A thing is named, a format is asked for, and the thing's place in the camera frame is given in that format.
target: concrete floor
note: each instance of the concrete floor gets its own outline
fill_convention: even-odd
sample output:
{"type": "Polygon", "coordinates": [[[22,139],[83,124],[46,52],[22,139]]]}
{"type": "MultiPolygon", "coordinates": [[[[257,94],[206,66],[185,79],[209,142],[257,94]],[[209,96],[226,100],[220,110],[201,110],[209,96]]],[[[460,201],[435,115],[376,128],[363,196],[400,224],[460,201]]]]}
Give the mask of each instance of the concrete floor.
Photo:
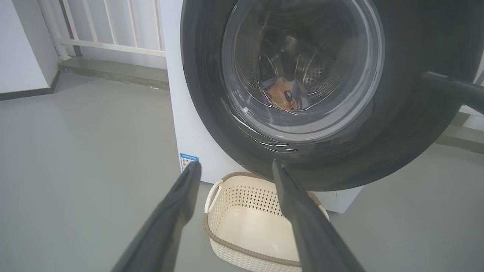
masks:
{"type": "MultiPolygon", "coordinates": [[[[0,271],[109,271],[180,173],[169,93],[62,74],[0,102],[0,271]]],[[[484,155],[433,145],[331,221],[368,272],[482,271],[484,155]]],[[[245,271],[211,250],[202,183],[175,271],[245,271]]]]}

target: sticker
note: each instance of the sticker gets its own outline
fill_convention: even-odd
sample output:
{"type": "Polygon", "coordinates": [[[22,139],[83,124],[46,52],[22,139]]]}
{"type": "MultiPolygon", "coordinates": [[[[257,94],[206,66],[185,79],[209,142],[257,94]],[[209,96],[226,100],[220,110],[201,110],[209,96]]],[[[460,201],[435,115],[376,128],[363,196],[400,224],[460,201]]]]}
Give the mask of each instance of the sticker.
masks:
{"type": "Polygon", "coordinates": [[[185,171],[185,168],[189,163],[198,161],[198,157],[180,153],[180,160],[181,160],[181,169],[182,171],[185,171]]]}

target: washing machine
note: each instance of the washing machine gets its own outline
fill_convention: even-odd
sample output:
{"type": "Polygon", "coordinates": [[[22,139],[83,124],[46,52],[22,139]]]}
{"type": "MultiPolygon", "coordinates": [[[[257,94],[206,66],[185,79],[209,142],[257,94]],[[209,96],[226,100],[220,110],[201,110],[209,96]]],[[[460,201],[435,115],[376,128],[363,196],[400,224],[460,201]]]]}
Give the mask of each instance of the washing machine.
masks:
{"type": "Polygon", "coordinates": [[[181,170],[202,181],[274,158],[326,209],[416,158],[461,103],[422,82],[472,82],[481,1],[171,0],[162,5],[181,170]]]}

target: laundry basket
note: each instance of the laundry basket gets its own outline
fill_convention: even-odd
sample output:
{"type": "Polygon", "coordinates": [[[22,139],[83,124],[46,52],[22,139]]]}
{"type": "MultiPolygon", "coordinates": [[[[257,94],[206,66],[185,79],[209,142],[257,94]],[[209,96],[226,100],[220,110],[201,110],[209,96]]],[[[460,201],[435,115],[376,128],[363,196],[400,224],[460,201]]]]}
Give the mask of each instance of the laundry basket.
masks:
{"type": "MultiPolygon", "coordinates": [[[[318,198],[308,194],[329,219],[318,198]]],[[[225,176],[209,192],[203,225],[222,260],[254,272],[301,271],[292,226],[281,213],[274,183],[251,173],[225,176]]]]}

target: white railing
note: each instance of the white railing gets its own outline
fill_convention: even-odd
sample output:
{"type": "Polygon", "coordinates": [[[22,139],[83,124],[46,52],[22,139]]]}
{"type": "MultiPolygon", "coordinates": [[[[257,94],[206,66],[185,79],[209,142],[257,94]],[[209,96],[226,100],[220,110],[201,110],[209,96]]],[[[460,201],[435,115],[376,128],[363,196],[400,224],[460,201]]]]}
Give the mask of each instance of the white railing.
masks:
{"type": "Polygon", "coordinates": [[[92,13],[91,9],[89,6],[89,1],[88,0],[81,0],[84,6],[84,13],[85,17],[87,19],[87,23],[89,25],[89,30],[91,32],[91,38],[92,41],[86,40],[86,39],[80,39],[79,35],[77,34],[76,31],[76,24],[74,23],[74,18],[71,12],[71,8],[69,6],[69,2],[67,0],[62,0],[62,3],[65,8],[65,13],[67,15],[67,20],[70,25],[70,29],[72,31],[72,38],[70,37],[65,37],[62,35],[61,30],[59,28],[59,23],[56,19],[56,16],[54,14],[54,10],[52,7],[52,4],[49,0],[39,0],[43,12],[45,14],[45,18],[47,21],[47,25],[49,26],[49,29],[51,30],[51,33],[53,35],[54,42],[56,44],[56,47],[58,48],[58,52],[60,54],[60,58],[63,60],[69,59],[69,55],[66,50],[66,45],[78,45],[78,46],[88,46],[88,47],[95,47],[95,48],[101,48],[101,49],[109,49],[109,50],[116,50],[116,51],[123,51],[123,52],[131,52],[131,53],[139,53],[139,54],[145,54],[145,55],[152,55],[152,56],[159,56],[159,57],[165,57],[165,51],[164,51],[164,44],[163,44],[163,38],[160,32],[160,24],[159,24],[159,14],[158,14],[158,0],[152,0],[153,4],[153,10],[154,10],[154,24],[156,25],[156,33],[154,35],[156,36],[157,40],[157,49],[148,49],[148,48],[142,48],[140,47],[140,42],[139,42],[139,35],[138,35],[138,30],[136,28],[136,20],[135,20],[135,15],[134,15],[134,9],[133,9],[133,0],[126,0],[127,5],[128,5],[128,10],[129,10],[129,17],[131,19],[131,29],[133,32],[133,38],[134,38],[134,44],[135,46],[129,46],[129,45],[120,45],[118,44],[118,38],[116,35],[116,30],[115,26],[113,23],[113,18],[112,18],[112,13],[109,5],[109,0],[103,0],[104,1],[104,7],[106,9],[106,15],[107,15],[107,21],[109,23],[109,29],[111,32],[111,37],[113,43],[101,43],[99,42],[98,35],[96,33],[96,27],[95,23],[92,19],[92,13]]]}

